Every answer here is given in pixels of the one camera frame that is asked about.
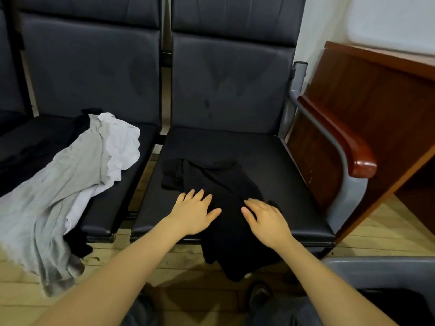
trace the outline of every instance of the wooden armrest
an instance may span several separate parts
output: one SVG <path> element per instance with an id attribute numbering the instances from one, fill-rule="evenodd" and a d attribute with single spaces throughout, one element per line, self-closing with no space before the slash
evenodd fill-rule
<path id="1" fill-rule="evenodd" d="M 373 177 L 378 165 L 370 146 L 319 103 L 313 102 L 307 96 L 299 96 L 297 100 L 343 148 L 348 162 L 349 175 L 356 178 Z"/>

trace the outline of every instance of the person's left arm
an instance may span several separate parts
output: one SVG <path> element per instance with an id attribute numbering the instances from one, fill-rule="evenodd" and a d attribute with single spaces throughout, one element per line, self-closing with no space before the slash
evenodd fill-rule
<path id="1" fill-rule="evenodd" d="M 219 216 L 207 214 L 211 195 L 182 193 L 172 212 L 89 279 L 71 289 L 35 326 L 118 326 L 151 272 L 184 236 L 206 229 Z"/>

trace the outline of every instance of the headrest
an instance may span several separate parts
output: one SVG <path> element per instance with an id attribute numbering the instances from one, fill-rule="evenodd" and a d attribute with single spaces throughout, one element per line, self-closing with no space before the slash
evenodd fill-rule
<path id="1" fill-rule="evenodd" d="M 17 0 L 21 10 L 147 28 L 160 27 L 160 0 Z"/>
<path id="2" fill-rule="evenodd" d="M 172 30 L 296 47 L 305 0 L 172 0 Z"/>

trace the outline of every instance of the person's right arm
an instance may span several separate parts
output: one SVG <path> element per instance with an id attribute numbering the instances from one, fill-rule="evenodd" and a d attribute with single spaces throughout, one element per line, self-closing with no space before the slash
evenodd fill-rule
<path id="1" fill-rule="evenodd" d="M 325 326 L 397 326 L 380 309 L 353 289 L 302 246 L 280 211 L 249 199 L 242 213 L 254 235 L 288 264 L 313 303 Z"/>

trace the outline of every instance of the forearm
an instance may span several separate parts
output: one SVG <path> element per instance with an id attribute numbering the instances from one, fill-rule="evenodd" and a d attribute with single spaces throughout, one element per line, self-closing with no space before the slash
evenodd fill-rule
<path id="1" fill-rule="evenodd" d="M 163 219 L 153 230 L 71 289 L 36 326 L 118 326 L 151 272 L 182 238 L 176 225 Z"/>
<path id="2" fill-rule="evenodd" d="M 325 326 L 397 326 L 294 238 L 277 252 L 296 275 Z"/>

